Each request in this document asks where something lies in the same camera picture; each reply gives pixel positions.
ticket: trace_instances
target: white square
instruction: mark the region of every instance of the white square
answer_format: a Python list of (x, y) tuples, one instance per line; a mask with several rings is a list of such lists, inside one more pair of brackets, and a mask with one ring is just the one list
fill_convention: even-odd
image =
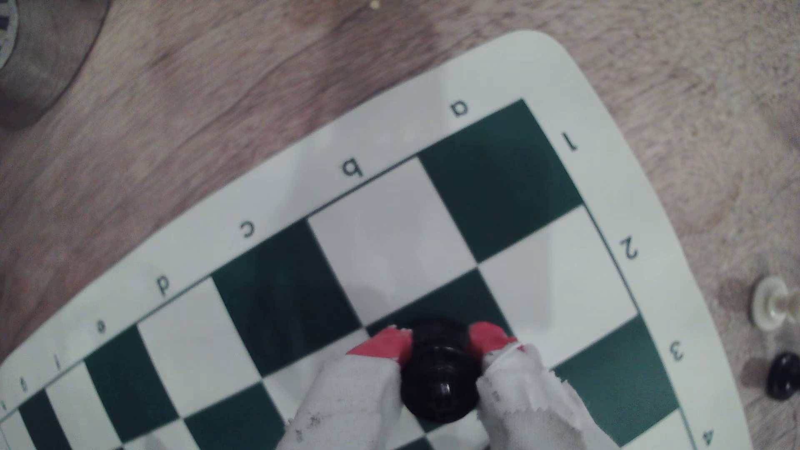
[(302, 360), (285, 367), (264, 379), (264, 387), (270, 394), (272, 403), (278, 409), (284, 420), (290, 420), (297, 414), (298, 408), (314, 379), (322, 370), (322, 365), (329, 361), (343, 357), (355, 346), (368, 340), (370, 336), (363, 328), (350, 333), (340, 340), (329, 344)]
[(640, 434), (625, 450), (691, 450), (689, 432), (683, 424), (681, 412), (675, 410), (649, 430)]
[(489, 446), (489, 435), (478, 412), (472, 411), (463, 419), (430, 432), (428, 441), (434, 450), (484, 450)]
[(30, 440), (28, 428), (25, 427), (25, 422), (22, 422), (22, 416), (19, 411), (14, 412), (0, 424), (0, 430), (6, 437), (8, 446), (13, 450), (36, 450), (34, 442)]
[(584, 207), (481, 263), (511, 329), (547, 366), (561, 363), (636, 316)]
[(180, 416), (261, 379), (211, 278), (145, 319), (139, 331)]
[(72, 448), (110, 450), (119, 447), (117, 432), (83, 362), (70, 369), (46, 391)]
[(183, 420), (175, 420), (125, 445), (125, 450), (199, 450)]
[(419, 426), (417, 418), (405, 406), (400, 410), (400, 419), (389, 432), (389, 439), (386, 448), (400, 448), (413, 440), (417, 440), (425, 435), (425, 431)]
[(416, 158), (320, 211), (309, 223), (364, 324), (475, 267)]

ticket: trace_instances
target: white chess pawn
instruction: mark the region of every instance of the white chess pawn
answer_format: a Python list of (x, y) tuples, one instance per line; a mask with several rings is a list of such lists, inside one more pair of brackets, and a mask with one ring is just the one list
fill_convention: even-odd
[(755, 288), (750, 314), (763, 331), (777, 329), (787, 317), (792, 323), (800, 322), (800, 289), (790, 291), (781, 277), (768, 276)]

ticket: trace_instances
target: chessboard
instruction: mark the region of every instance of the chessboard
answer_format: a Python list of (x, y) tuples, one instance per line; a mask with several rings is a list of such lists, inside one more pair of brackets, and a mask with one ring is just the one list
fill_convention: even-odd
[[(0, 450), (274, 448), (327, 361), (487, 320), (625, 449), (751, 448), (678, 240), (567, 53), (521, 31), (203, 200), (0, 367)], [(483, 450), (406, 409), (389, 449)]]

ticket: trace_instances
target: printed number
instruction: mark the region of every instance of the printed number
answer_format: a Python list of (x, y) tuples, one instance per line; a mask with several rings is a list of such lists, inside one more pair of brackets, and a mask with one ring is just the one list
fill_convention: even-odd
[(624, 238), (623, 240), (619, 241), (620, 245), (625, 246), (625, 256), (627, 256), (628, 259), (634, 259), (637, 256), (639, 256), (639, 250), (633, 248), (630, 245), (630, 241), (632, 239), (633, 239), (633, 236), (628, 236), (628, 237)]
[(578, 149), (578, 146), (576, 146), (575, 144), (572, 143), (572, 141), (570, 141), (570, 136), (567, 136), (566, 132), (565, 133), (561, 133), (561, 136), (564, 136), (564, 140), (566, 141), (566, 145), (570, 146), (570, 150), (576, 151)]
[(239, 225), (239, 228), (245, 230), (244, 236), (246, 238), (251, 237), (255, 232), (255, 225), (253, 225), (253, 223), (249, 220), (245, 220), (244, 222), (242, 222), (242, 225)]
[(676, 340), (670, 344), (670, 353), (672, 353), (672, 357), (675, 358), (676, 361), (683, 359), (683, 353), (681, 353), (681, 341)]

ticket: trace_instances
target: green square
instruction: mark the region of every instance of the green square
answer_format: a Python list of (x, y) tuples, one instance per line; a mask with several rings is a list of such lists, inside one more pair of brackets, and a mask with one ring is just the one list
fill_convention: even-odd
[(275, 448), (284, 423), (261, 383), (184, 420), (200, 450)]
[(678, 409), (678, 399), (641, 316), (553, 371), (578, 392), (620, 447)]
[(86, 368), (122, 442), (178, 418), (136, 327), (89, 355)]
[(415, 441), (403, 445), (397, 450), (434, 450), (434, 448), (430, 446), (430, 442), (428, 442), (428, 439), (421, 437)]
[(305, 220), (211, 277), (262, 376), (361, 327)]
[[(377, 320), (367, 326), (366, 331), (373, 336), (390, 325), (410, 328), (420, 319), (438, 318), (455, 320), (465, 325), (485, 320), (502, 327), (509, 335), (512, 334), (506, 318), (500, 312), (478, 269), (467, 272), (430, 294)], [(442, 426), (424, 419), (417, 418), (417, 421), (425, 432), (431, 432)]]
[(43, 389), (19, 407), (19, 415), (36, 448), (72, 450)]
[(478, 262), (582, 203), (522, 100), (426, 148), (419, 158)]

